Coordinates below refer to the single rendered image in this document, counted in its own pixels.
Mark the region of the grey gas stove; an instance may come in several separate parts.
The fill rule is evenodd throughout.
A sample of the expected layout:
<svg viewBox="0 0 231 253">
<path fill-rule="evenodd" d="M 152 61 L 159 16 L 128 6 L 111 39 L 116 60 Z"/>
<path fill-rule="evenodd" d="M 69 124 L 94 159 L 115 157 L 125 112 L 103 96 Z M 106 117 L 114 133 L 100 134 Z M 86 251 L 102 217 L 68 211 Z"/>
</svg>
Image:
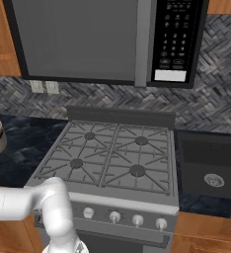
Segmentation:
<svg viewBox="0 0 231 253">
<path fill-rule="evenodd" d="M 170 253 L 179 212 L 174 114 L 70 106 L 67 115 L 28 186 L 64 181 L 90 253 Z M 92 219 L 84 208 L 94 210 Z M 112 211 L 120 213 L 116 224 Z M 144 219 L 139 227 L 136 214 Z M 157 218 L 167 220 L 163 231 Z"/>
</svg>

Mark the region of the white stove knob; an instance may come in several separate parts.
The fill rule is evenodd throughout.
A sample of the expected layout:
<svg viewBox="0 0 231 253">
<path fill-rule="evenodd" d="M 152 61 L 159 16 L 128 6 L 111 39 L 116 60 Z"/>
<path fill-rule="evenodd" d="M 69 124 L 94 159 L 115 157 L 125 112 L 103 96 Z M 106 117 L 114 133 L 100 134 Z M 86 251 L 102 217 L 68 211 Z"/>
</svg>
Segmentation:
<svg viewBox="0 0 231 253">
<path fill-rule="evenodd" d="M 94 216 L 94 210 L 91 208 L 84 208 L 83 215 L 85 218 L 92 219 Z"/>
<path fill-rule="evenodd" d="M 165 218 L 157 218 L 156 219 L 156 227 L 163 231 L 167 227 L 167 220 Z"/>
<path fill-rule="evenodd" d="M 113 224 L 116 224 L 117 222 L 120 221 L 120 213 L 117 211 L 112 211 L 110 213 L 110 220 Z"/>
<path fill-rule="evenodd" d="M 133 218 L 132 218 L 132 223 L 136 226 L 136 227 L 139 227 L 143 224 L 143 216 L 142 215 L 139 215 L 139 214 L 136 214 Z"/>
</svg>

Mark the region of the black sink basin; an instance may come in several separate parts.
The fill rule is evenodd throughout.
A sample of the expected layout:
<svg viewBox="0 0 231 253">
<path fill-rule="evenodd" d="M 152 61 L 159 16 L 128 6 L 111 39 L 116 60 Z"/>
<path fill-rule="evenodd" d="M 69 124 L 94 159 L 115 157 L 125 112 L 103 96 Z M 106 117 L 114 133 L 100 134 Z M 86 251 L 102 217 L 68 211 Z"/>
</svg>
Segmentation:
<svg viewBox="0 0 231 253">
<path fill-rule="evenodd" d="M 179 131 L 183 191 L 231 199 L 231 134 Z"/>
</svg>

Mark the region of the black and grey microwave oven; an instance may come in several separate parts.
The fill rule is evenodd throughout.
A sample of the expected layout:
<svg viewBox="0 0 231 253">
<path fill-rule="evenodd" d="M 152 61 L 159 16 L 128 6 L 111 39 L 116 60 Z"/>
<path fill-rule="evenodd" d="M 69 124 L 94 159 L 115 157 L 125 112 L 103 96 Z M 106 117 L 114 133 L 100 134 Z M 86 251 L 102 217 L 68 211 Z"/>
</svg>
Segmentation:
<svg viewBox="0 0 231 253">
<path fill-rule="evenodd" d="M 145 87 L 193 87 L 208 3 L 151 0 Z M 3 4 L 23 78 L 134 86 L 137 0 Z"/>
</svg>

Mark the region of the wooden base cupboard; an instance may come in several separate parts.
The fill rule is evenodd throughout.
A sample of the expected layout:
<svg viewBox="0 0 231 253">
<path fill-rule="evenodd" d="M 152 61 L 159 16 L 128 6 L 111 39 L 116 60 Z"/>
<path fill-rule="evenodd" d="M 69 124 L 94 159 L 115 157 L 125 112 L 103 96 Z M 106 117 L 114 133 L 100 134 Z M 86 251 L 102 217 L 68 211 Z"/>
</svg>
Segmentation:
<svg viewBox="0 0 231 253">
<path fill-rule="evenodd" d="M 41 253 L 43 248 L 32 214 L 21 221 L 0 221 L 0 253 Z"/>
<path fill-rule="evenodd" d="M 231 253 L 231 218 L 180 211 L 171 253 Z"/>
</svg>

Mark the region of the white wall outlet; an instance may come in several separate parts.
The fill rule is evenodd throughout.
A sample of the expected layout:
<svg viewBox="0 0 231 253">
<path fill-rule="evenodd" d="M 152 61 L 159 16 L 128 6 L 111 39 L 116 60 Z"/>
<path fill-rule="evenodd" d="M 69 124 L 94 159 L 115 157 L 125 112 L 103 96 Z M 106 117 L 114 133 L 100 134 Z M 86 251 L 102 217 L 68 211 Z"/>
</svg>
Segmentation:
<svg viewBox="0 0 231 253">
<path fill-rule="evenodd" d="M 43 86 L 41 81 L 37 80 L 31 80 L 30 81 L 32 92 L 33 93 L 42 93 L 43 92 Z"/>
<path fill-rule="evenodd" d="M 48 94 L 58 94 L 59 89 L 58 89 L 58 83 L 54 81 L 46 81 L 45 82 L 46 86 L 46 91 Z"/>
</svg>

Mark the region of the wooden wall cupboard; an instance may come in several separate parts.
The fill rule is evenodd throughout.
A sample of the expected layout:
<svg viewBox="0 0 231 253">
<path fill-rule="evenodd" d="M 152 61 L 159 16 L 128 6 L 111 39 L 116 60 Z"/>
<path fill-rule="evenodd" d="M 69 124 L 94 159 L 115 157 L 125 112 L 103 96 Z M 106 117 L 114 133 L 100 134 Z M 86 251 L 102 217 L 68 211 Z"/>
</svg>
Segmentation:
<svg viewBox="0 0 231 253">
<path fill-rule="evenodd" d="M 0 0 L 0 75 L 21 75 L 3 0 Z"/>
<path fill-rule="evenodd" d="M 209 0 L 209 15 L 231 15 L 231 0 Z"/>
</svg>

